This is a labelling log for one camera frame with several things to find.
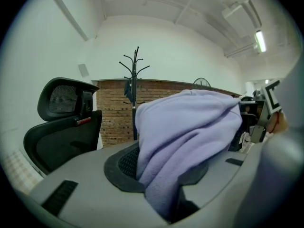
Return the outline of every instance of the ceiling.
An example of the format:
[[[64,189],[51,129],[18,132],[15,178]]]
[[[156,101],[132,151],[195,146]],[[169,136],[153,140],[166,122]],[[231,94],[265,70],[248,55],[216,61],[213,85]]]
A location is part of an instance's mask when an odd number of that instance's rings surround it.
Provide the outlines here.
[[[172,21],[186,26],[219,45],[225,55],[237,60],[267,58],[299,48],[288,13],[276,0],[252,0],[262,21],[267,51],[259,55],[252,44],[254,35],[240,38],[224,19],[222,11],[244,0],[102,0],[104,15],[139,15]]]

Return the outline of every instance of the purple fabric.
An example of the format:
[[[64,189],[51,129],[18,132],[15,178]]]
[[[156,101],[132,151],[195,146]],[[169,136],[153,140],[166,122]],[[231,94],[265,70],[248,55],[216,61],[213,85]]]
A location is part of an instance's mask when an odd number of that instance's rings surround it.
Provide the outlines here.
[[[183,90],[138,108],[137,180],[165,219],[176,198],[177,178],[229,146],[242,123],[238,103],[213,91]]]

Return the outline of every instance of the brick wall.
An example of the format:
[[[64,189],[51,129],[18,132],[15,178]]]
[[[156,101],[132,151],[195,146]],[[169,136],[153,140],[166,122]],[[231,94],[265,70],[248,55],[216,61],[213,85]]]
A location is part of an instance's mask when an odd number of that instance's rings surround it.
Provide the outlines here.
[[[97,109],[103,111],[100,132],[104,147],[133,140],[132,105],[123,103],[129,103],[124,96],[124,84],[125,80],[106,80],[97,84],[100,88],[96,92]],[[137,102],[149,102],[190,88],[191,84],[186,83],[139,80],[136,98]],[[213,90],[233,94],[224,90]]]

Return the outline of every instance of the black coat rack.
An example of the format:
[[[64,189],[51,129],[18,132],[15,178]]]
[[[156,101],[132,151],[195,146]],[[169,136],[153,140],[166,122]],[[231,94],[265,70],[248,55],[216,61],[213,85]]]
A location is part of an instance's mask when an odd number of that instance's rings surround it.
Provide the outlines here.
[[[143,69],[136,72],[137,61],[143,60],[143,59],[137,59],[138,49],[139,49],[139,47],[137,47],[137,49],[134,52],[134,59],[124,55],[124,57],[127,57],[127,58],[131,59],[131,61],[132,61],[132,71],[126,65],[124,65],[122,62],[119,62],[121,65],[123,65],[125,68],[127,68],[131,73],[131,77],[124,77],[124,78],[128,79],[127,85],[125,87],[124,95],[129,98],[130,103],[127,103],[125,101],[123,103],[132,104],[132,125],[133,125],[133,139],[134,140],[137,140],[137,130],[136,130],[136,126],[135,126],[135,115],[136,115],[135,104],[136,103],[137,104],[145,103],[144,101],[143,102],[137,102],[136,101],[136,80],[141,79],[141,78],[137,78],[137,75],[139,74],[140,71],[150,67],[150,66],[144,67]]]

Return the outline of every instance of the ceiling light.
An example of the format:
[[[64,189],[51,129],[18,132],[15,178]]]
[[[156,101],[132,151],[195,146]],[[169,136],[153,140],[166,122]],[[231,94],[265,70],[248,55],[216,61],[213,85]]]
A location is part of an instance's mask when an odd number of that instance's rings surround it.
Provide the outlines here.
[[[260,47],[261,52],[265,52],[266,51],[266,45],[265,45],[263,33],[261,31],[258,31],[256,33],[256,40],[257,40],[257,43]]]

